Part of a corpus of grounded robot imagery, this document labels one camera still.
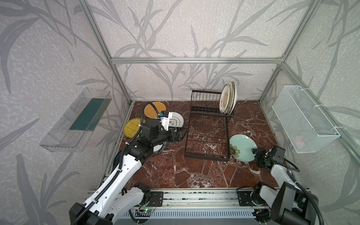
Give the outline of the dark blue plate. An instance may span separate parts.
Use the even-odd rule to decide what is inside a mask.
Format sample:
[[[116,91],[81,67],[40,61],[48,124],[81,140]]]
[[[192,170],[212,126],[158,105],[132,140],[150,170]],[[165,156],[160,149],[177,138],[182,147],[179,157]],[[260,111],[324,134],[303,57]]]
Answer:
[[[112,164],[112,169],[116,169],[119,165],[122,165],[122,161],[123,161],[123,153],[124,151],[120,151],[117,153],[117,155],[114,158],[113,164]]]

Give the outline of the clear plastic wall tray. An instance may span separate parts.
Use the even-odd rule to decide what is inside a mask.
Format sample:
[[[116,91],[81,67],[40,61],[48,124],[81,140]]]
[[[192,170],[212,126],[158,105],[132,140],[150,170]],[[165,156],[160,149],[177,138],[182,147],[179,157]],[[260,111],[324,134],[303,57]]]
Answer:
[[[111,101],[110,91],[84,88],[39,145],[49,152],[82,152]]]

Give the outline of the light green flower plate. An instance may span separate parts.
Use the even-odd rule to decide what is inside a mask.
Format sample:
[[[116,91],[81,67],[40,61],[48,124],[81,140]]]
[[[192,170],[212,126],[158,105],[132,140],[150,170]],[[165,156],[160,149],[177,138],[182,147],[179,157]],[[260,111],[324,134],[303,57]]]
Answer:
[[[248,136],[237,134],[230,138],[230,154],[232,157],[241,162],[251,162],[255,159],[252,152],[257,149],[255,142]]]

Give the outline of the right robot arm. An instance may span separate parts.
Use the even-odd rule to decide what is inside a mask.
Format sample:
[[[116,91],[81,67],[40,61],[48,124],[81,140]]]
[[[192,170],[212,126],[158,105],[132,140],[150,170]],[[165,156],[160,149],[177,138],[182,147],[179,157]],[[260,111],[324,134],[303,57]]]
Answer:
[[[318,206],[318,198],[307,191],[293,175],[300,169],[285,158],[284,148],[252,149],[259,168],[266,168],[280,189],[262,183],[259,197],[270,207],[271,220],[280,225],[324,225],[324,217]]]

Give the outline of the white plate cloud emblem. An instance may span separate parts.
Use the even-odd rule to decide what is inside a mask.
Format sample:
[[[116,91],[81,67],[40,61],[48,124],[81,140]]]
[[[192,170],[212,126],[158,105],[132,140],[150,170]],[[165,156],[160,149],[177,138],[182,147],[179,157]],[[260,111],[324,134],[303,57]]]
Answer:
[[[184,119],[183,116],[177,112],[172,112],[172,117],[169,120],[170,127],[183,127]]]

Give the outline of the orange woven round plate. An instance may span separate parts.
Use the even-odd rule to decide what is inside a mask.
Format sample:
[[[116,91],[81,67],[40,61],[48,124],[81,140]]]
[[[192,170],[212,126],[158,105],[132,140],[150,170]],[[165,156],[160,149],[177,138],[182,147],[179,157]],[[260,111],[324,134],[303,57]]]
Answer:
[[[156,107],[158,113],[167,110],[165,104],[162,102],[153,102],[153,105]],[[150,104],[145,107],[144,114],[147,118],[155,119],[157,118],[158,113],[156,113],[155,109]]]

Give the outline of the white plate dark green rim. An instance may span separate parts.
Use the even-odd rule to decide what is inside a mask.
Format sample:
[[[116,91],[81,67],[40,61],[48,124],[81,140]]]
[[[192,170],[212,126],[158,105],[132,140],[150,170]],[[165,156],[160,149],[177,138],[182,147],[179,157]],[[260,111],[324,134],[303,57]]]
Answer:
[[[162,144],[156,145],[153,147],[153,155],[160,154],[167,146],[168,141],[163,142]]]

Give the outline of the cream plate with plum blossoms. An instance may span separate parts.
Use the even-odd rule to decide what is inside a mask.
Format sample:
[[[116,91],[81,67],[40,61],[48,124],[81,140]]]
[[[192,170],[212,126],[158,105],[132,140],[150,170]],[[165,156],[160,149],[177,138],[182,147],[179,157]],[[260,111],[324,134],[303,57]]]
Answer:
[[[233,85],[233,103],[232,103],[231,113],[234,111],[236,101],[237,101],[237,86],[236,86],[235,82],[232,82],[232,85]]]

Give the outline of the black wire dish rack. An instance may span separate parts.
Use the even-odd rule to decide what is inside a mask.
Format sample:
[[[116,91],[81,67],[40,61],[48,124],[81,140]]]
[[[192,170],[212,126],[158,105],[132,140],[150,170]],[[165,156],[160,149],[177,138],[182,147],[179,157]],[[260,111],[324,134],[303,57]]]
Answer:
[[[193,90],[184,155],[187,158],[230,160],[229,122],[234,113],[220,112],[221,92]]]

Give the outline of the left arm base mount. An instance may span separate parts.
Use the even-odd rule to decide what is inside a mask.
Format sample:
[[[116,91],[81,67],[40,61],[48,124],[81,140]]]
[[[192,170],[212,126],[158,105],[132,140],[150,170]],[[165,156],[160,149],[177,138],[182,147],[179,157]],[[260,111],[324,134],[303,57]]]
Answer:
[[[163,205],[164,192],[162,191],[150,191],[145,193],[143,200],[139,206],[146,207],[161,207]]]

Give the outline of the aluminium front rail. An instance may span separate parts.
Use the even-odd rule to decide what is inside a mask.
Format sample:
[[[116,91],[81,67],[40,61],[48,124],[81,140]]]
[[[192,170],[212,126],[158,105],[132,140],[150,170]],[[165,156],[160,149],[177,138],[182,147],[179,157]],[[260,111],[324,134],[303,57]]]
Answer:
[[[192,209],[192,208],[217,208],[227,209],[239,206],[238,198],[236,195],[237,188],[175,188],[175,189],[155,189],[152,191],[164,192],[164,200],[161,209]],[[143,191],[138,187],[133,187],[127,193],[113,193],[100,195],[96,191],[89,197],[81,206],[89,206],[92,212],[98,211],[105,214],[115,214],[129,210],[130,207],[138,206],[145,193],[150,191]]]

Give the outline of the yellow-green round plate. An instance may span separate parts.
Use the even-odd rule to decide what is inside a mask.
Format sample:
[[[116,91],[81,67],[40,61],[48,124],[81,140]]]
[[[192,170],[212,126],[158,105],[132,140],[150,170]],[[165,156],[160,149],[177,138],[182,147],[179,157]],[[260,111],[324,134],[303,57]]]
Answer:
[[[127,138],[133,138],[139,131],[141,118],[134,118],[129,120],[124,129],[123,133]]]

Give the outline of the sunburst plate teal rim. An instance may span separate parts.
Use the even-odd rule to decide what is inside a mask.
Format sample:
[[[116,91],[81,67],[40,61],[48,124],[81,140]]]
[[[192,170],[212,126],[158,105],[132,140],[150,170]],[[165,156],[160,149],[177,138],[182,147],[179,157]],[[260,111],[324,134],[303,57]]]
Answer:
[[[233,82],[229,82],[228,83],[228,87],[229,87],[229,100],[228,100],[228,106],[227,106],[227,112],[226,114],[230,114],[230,110],[232,108],[232,101],[233,101],[233,95],[234,95],[234,87],[233,87]]]

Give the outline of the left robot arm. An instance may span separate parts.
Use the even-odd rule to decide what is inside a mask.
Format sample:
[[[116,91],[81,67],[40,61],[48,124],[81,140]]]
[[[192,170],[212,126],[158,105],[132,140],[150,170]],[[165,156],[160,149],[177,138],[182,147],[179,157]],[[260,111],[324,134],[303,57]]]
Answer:
[[[121,194],[127,182],[154,153],[154,147],[181,142],[188,129],[170,126],[172,112],[155,111],[156,118],[140,118],[139,130],[115,157],[114,169],[102,185],[84,203],[69,210],[72,225],[113,225],[131,208],[149,202],[150,188],[137,184]]]

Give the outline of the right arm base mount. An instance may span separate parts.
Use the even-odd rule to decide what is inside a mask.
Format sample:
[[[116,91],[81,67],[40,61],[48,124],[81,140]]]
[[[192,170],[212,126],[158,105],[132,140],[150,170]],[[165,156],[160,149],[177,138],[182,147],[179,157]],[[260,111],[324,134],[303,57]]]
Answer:
[[[236,189],[236,195],[238,198],[239,206],[265,206],[264,200],[258,194],[254,194],[253,187],[239,187]]]

